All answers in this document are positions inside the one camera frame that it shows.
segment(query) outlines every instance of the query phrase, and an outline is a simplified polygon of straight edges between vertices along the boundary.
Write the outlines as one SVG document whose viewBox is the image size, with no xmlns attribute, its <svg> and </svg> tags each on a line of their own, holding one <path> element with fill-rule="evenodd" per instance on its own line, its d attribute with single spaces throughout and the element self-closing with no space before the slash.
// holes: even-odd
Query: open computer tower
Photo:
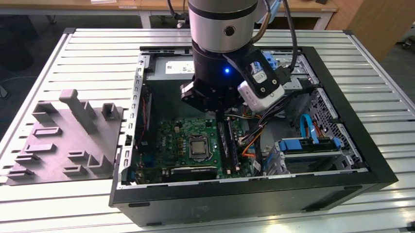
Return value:
<svg viewBox="0 0 415 233">
<path fill-rule="evenodd" d="M 239 152 L 229 164 L 215 115 L 180 100 L 180 86 L 192 79 L 191 48 L 140 50 L 109 200 L 137 225 L 327 210 L 396 182 L 314 47 L 299 48 L 296 69 L 283 86 L 287 95 L 298 94 L 260 137 L 260 173 L 255 159 L 240 154 L 247 146 L 240 139 L 255 116 L 239 117 L 244 107 L 231 109 L 228 123 Z M 291 62 L 291 48 L 262 50 L 275 66 Z M 304 116 L 319 143 L 308 133 L 303 135 Z"/>
</svg>

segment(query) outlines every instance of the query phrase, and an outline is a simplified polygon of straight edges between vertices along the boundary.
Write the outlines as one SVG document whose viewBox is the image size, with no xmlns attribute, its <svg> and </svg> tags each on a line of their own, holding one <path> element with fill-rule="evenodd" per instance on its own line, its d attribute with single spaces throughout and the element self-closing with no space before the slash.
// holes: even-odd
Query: motherboard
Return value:
<svg viewBox="0 0 415 233">
<path fill-rule="evenodd" d="M 239 119 L 232 121 L 233 137 L 243 136 Z M 215 119 L 180 119 L 159 122 L 155 154 L 144 154 L 139 160 L 147 183 L 188 181 L 189 174 L 200 169 L 208 179 L 250 177 L 250 161 L 242 158 L 239 172 L 223 170 L 220 137 Z M 183 173 L 183 179 L 167 179 L 169 171 Z"/>
</svg>

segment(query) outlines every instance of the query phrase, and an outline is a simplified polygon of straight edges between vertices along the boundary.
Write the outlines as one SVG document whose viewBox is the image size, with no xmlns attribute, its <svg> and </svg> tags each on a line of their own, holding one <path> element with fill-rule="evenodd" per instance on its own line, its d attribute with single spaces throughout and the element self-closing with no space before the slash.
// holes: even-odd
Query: wooden desk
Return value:
<svg viewBox="0 0 415 233">
<path fill-rule="evenodd" d="M 179 12 L 183 11 L 183 0 L 171 0 L 173 9 Z M 330 22 L 331 16 L 338 12 L 339 7 L 332 0 L 328 0 L 327 4 L 319 4 L 315 0 L 288 0 L 292 17 L 316 17 L 318 23 L 315 30 L 324 30 Z M 286 17 L 284 6 L 282 4 L 278 17 Z M 161 16 L 169 15 L 167 9 L 165 0 L 141 0 L 141 11 L 149 11 L 149 15 Z"/>
<path fill-rule="evenodd" d="M 183 0 L 171 0 L 173 9 L 177 11 L 183 10 Z M 339 10 L 338 5 L 332 0 L 327 2 L 326 5 L 319 4 L 315 0 L 288 0 L 290 9 L 292 12 L 336 12 Z M 141 10 L 164 10 L 167 11 L 165 0 L 141 0 Z M 282 4 L 280 12 L 284 11 L 284 6 Z"/>
<path fill-rule="evenodd" d="M 175 10 L 183 10 L 183 0 L 172 0 Z M 318 4 L 314 0 L 290 0 L 292 17 L 319 18 L 315 30 L 324 30 L 339 7 L 332 0 Z M 0 0 L 4 15 L 136 15 L 143 28 L 151 28 L 149 16 L 169 15 L 165 0 L 117 0 L 111 4 L 91 4 L 91 0 Z M 278 15 L 284 17 L 283 6 Z"/>
<path fill-rule="evenodd" d="M 9 9 L 139 10 L 140 5 L 141 0 L 117 0 L 109 4 L 91 4 L 91 0 L 0 0 L 0 8 Z"/>
</svg>

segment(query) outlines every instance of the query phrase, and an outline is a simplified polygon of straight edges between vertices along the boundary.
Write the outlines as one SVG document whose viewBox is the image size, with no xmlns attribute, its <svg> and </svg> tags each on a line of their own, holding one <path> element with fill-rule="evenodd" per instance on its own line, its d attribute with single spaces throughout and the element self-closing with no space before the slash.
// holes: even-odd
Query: orange wire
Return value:
<svg viewBox="0 0 415 233">
<path fill-rule="evenodd" d="M 244 151 L 242 152 L 242 156 L 243 156 L 243 157 L 255 157 L 255 154 L 247 154 L 247 150 L 248 150 L 250 146 L 254 144 L 255 140 L 259 138 L 259 136 L 260 136 L 260 134 L 262 134 L 263 131 L 264 131 L 264 130 L 262 130 L 262 131 L 259 132 L 259 134 L 255 136 L 255 138 L 252 139 L 251 143 L 250 143 L 248 146 L 246 147 Z"/>
<path fill-rule="evenodd" d="M 314 122 L 312 124 L 314 124 L 314 126 L 316 127 L 319 137 L 322 137 L 322 136 L 323 136 L 323 133 L 322 133 L 322 130 L 320 130 L 320 128 L 319 128 L 316 122 Z"/>
</svg>

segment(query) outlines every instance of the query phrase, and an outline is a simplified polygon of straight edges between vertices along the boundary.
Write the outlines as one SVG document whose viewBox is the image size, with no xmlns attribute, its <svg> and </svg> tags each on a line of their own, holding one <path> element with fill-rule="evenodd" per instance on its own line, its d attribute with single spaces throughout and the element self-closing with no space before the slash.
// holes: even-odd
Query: black cylinder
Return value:
<svg viewBox="0 0 415 233">
<path fill-rule="evenodd" d="M 238 87 L 244 81 L 238 70 L 227 62 L 220 53 L 203 51 L 192 41 L 195 79 L 211 86 Z"/>
</svg>

